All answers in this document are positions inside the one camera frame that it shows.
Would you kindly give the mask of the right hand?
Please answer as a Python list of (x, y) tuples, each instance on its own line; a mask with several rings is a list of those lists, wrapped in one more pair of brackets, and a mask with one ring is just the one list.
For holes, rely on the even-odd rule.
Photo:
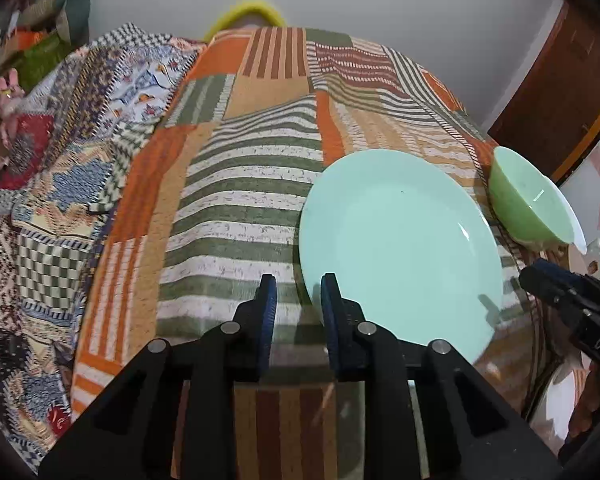
[(593, 425), (593, 414), (600, 408), (600, 366), (592, 361), (584, 390), (574, 408), (568, 426), (571, 439), (588, 431)]

